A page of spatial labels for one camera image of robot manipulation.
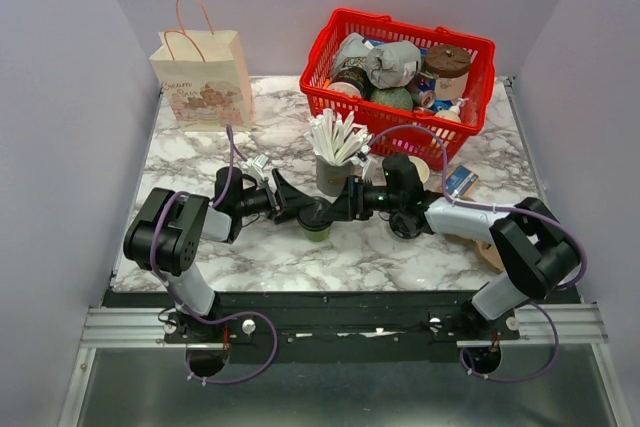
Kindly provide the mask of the black plastic cup lid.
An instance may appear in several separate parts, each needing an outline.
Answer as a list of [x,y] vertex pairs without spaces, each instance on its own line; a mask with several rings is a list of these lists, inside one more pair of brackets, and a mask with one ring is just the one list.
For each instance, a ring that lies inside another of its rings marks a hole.
[[309,232],[320,232],[329,228],[330,220],[324,218],[324,213],[331,207],[331,203],[322,197],[313,197],[313,201],[302,207],[296,216],[298,224]]

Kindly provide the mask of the green paper coffee cup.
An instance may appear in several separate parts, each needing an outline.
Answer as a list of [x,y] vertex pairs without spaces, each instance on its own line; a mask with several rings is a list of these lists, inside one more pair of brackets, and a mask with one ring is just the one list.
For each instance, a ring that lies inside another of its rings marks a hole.
[[311,242],[323,242],[325,241],[330,234],[330,228],[325,227],[322,229],[303,229],[303,233],[308,240]]

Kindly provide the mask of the brown cardboard cup carrier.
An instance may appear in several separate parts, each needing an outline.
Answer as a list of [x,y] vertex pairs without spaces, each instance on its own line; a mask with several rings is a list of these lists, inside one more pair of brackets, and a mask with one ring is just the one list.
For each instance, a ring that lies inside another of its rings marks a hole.
[[483,262],[486,264],[487,268],[492,272],[496,274],[505,272],[503,262],[494,245],[467,237],[458,236],[458,238],[462,239],[464,242],[470,245],[474,245],[477,256],[483,259]]

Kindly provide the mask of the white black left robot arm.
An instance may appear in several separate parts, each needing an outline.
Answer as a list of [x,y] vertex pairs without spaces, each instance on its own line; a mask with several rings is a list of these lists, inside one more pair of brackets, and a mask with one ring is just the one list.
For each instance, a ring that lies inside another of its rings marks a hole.
[[125,258],[151,272],[174,300],[169,322],[201,342],[214,340],[222,327],[220,295],[196,266],[202,239],[233,243],[244,219],[265,216],[276,224],[295,220],[308,231],[324,230],[329,204],[311,197],[273,172],[275,187],[237,167],[216,173],[214,197],[154,188],[130,224],[123,242]]

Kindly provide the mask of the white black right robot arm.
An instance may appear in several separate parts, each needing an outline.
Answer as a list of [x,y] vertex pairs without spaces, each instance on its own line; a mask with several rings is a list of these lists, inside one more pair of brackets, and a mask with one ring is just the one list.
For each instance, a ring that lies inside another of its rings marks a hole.
[[453,235],[494,247],[504,272],[478,290],[459,317],[471,338],[485,337],[507,311],[547,297],[580,264],[576,242],[537,198],[495,207],[449,199],[424,187],[405,154],[385,158],[382,170],[383,186],[349,176],[322,219],[350,222],[386,212],[392,232],[401,239]]

